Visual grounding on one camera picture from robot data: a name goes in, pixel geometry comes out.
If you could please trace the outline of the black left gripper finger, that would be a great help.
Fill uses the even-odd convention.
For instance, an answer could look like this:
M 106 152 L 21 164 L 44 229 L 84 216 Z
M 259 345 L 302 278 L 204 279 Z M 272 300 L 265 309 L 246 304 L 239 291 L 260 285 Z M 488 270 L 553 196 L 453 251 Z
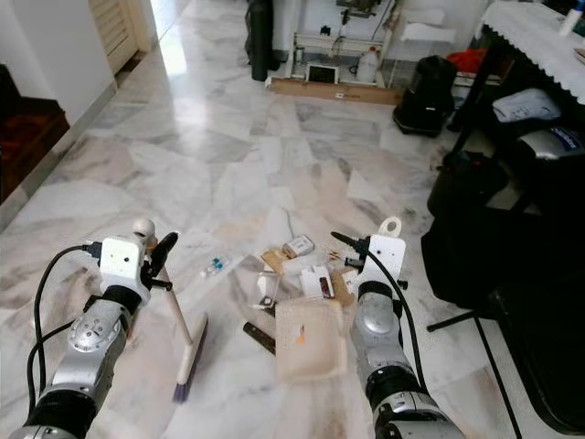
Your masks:
M 158 243 L 152 247 L 150 251 L 150 269 L 151 271 L 163 271 L 165 263 L 170 256 L 170 252 L 178 242 L 179 233 L 178 231 L 171 231 L 166 234 Z

